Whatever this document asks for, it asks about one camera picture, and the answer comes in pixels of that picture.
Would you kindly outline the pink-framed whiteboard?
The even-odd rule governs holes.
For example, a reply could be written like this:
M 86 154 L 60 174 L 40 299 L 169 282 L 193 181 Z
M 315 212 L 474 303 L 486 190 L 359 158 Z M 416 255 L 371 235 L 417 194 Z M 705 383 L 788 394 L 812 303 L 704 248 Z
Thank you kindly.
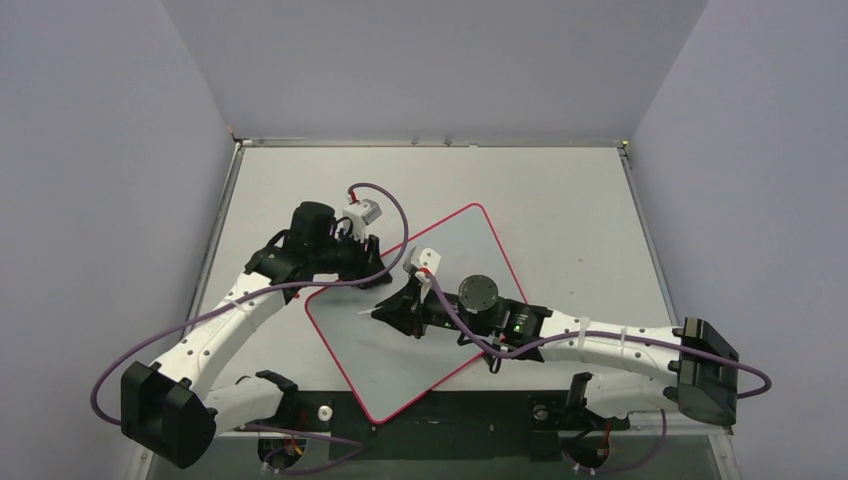
M 491 278 L 500 295 L 524 299 L 524 291 L 486 209 L 470 203 L 411 236 L 408 248 L 427 247 L 441 257 L 437 280 L 457 292 L 473 274 Z M 371 290 L 325 288 L 310 295 L 305 312 L 368 420 L 382 424 L 446 381 L 481 355 L 460 346 L 451 327 L 416 327 L 398 310 L 377 311 L 410 277 L 401 264 L 392 281 Z

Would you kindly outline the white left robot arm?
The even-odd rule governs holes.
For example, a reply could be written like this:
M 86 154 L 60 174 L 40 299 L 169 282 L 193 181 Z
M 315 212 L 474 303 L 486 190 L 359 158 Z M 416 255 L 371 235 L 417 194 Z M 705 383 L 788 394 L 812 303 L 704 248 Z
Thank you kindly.
M 371 289 L 388 283 L 379 239 L 367 228 L 381 214 L 374 200 L 353 200 L 337 215 L 328 205 L 304 201 L 288 228 L 255 252 L 215 309 L 151 364 L 134 362 L 120 379 L 120 430 L 179 468 L 196 463 L 213 440 L 263 420 L 291 427 L 298 387 L 265 370 L 235 385 L 214 381 L 259 327 L 317 275 Z

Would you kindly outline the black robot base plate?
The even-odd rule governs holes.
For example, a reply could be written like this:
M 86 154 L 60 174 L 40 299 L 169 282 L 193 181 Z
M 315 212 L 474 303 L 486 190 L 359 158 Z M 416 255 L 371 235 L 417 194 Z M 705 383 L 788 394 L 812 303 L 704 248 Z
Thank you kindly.
M 361 460 L 552 461 L 569 441 L 589 448 L 628 420 L 595 418 L 569 406 L 565 390 L 433 391 L 391 419 L 368 419 L 351 392 L 302 391 L 263 425 L 329 434 L 329 457 L 364 450 Z

